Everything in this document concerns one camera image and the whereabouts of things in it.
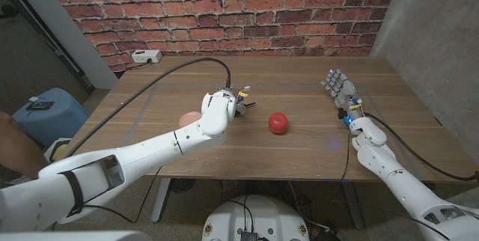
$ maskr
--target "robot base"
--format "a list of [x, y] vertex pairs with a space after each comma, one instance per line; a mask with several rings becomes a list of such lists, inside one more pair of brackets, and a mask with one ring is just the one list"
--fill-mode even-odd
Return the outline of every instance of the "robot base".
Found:
[[[233, 201], [244, 204], [245, 196], [239, 196]], [[257, 237], [269, 241], [309, 241], [304, 219], [282, 201], [265, 195], [248, 195], [246, 206], [253, 215], [254, 233]], [[243, 239], [241, 238], [245, 229], [245, 216], [246, 229], [251, 232], [251, 216], [248, 210], [245, 212], [246, 214], [240, 204], [230, 201], [222, 204], [206, 220], [201, 240], [252, 240], [250, 238], [254, 234], [243, 233]]]

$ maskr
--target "white robotic arm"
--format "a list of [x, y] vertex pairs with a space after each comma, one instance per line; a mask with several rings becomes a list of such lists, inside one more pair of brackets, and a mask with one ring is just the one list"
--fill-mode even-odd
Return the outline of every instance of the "white robotic arm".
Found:
[[82, 153], [55, 162], [31, 182], [0, 191], [0, 232], [41, 231], [67, 223], [105, 206], [144, 174], [226, 139], [237, 99], [229, 89], [207, 94], [201, 119], [126, 147]]
[[364, 116], [361, 100], [356, 98], [354, 85], [346, 75], [340, 70], [331, 70], [326, 81], [322, 85], [335, 98], [338, 117], [356, 135], [352, 144], [358, 151], [359, 162], [388, 186], [413, 218], [436, 230], [418, 223], [424, 238], [428, 241], [477, 240], [479, 210], [442, 200], [404, 169], [387, 146], [386, 134]]

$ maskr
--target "red ball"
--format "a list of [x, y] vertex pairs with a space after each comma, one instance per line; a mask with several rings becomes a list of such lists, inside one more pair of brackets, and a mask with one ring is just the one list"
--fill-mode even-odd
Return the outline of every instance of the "red ball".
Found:
[[275, 134], [282, 134], [287, 129], [287, 118], [283, 113], [272, 113], [268, 121], [269, 130]]

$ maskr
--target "power strip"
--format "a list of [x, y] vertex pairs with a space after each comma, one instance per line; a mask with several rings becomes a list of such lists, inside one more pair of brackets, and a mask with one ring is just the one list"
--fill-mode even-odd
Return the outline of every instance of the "power strip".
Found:
[[151, 62], [156, 63], [162, 59], [162, 53], [159, 50], [136, 50], [132, 57], [135, 63], [145, 63], [148, 58], [151, 58]]

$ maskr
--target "concrete wall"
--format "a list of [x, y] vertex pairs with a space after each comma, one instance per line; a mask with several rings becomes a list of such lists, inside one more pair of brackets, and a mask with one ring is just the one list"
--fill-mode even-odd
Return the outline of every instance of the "concrete wall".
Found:
[[479, 165], [479, 0], [392, 0], [385, 57]]

